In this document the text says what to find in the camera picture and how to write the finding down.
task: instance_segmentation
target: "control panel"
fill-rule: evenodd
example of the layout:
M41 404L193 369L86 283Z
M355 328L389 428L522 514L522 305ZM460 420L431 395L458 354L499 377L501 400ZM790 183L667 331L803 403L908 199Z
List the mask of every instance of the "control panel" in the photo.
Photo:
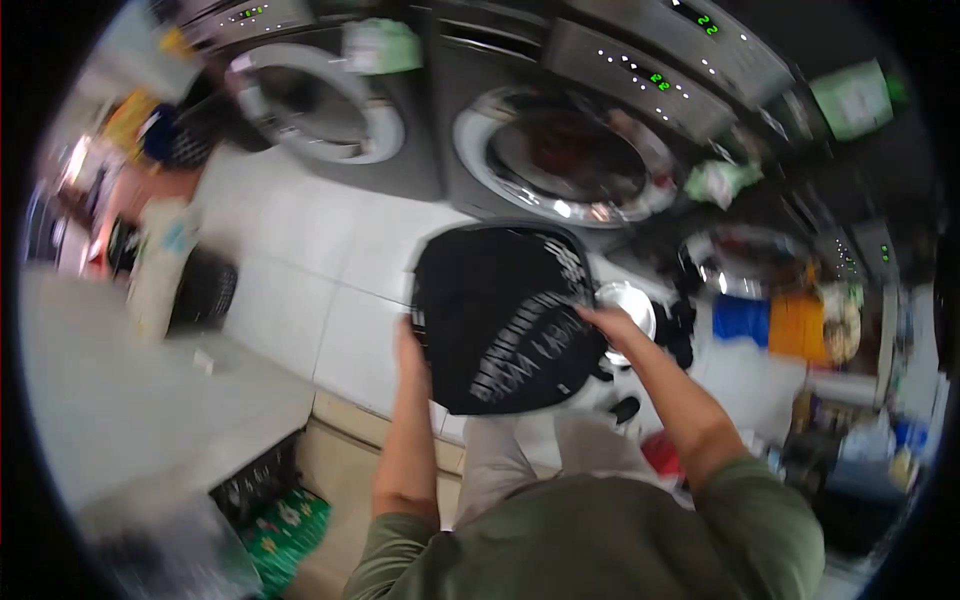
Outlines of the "control panel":
M312 23L302 0L269 0L239 4L198 19L183 26L183 34L192 45L211 50Z
M566 0L659 46L758 109L794 82L786 63L709 0Z
M817 253L824 259L824 280L866 279L863 261L844 230L837 228L817 236L813 240Z
M622 100L703 146L735 121L725 102L635 48L558 19L543 66Z
M861 223L852 228L852 234L874 278L884 283L900 280L894 243L886 223L882 220Z

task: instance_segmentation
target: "digital display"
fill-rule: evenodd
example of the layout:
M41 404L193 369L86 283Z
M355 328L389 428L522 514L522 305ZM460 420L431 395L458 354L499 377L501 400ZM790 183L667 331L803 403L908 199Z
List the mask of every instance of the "digital display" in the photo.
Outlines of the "digital display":
M650 82L660 91L666 91L670 89L670 82L668 82L661 73L651 71L642 65L636 64L630 60L629 57L621 56L619 64L624 70L633 73L638 82Z
M704 14L691 6L688 6L686 2L681 2L680 0L670 0L673 5L671 8L673 11L687 19L691 23L696 23L700 29L704 30L708 36L712 36L720 31L716 23L710 20L709 14Z
M250 18L252 16L257 16L261 12L263 12L263 7L255 7L252 9L246 9L245 11L240 11L233 18L235 18L238 21L241 21L243 19Z

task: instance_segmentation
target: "sleeve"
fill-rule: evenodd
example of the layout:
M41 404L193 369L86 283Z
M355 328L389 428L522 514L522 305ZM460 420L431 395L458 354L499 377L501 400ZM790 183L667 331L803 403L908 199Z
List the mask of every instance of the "sleeve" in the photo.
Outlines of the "sleeve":
M823 530L806 501L765 463L730 461L695 502L747 597L813 597L826 559Z
M360 564L344 588L344 600L382 598L408 566L423 552L433 532L413 515L378 516L367 533Z

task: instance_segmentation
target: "yellow bag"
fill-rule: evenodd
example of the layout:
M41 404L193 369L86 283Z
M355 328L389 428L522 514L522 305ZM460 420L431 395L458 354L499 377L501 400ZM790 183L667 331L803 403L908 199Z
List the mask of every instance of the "yellow bag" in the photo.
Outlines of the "yellow bag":
M143 148L137 140L137 134L158 104L160 104L160 101L150 92L138 87L127 96L120 108L110 116L101 135L126 153L128 160L131 162L142 162L140 155Z

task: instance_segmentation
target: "washer door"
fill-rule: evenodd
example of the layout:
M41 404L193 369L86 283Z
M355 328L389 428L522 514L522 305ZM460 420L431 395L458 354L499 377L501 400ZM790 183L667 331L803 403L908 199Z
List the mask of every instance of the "washer door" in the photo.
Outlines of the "washer door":
M457 154L491 191L566 225L619 228L668 207L674 157L618 108L572 93L500 88L453 125Z
M403 145L403 121L345 59L311 46L276 43L230 63L228 81L246 117L300 156L370 164Z

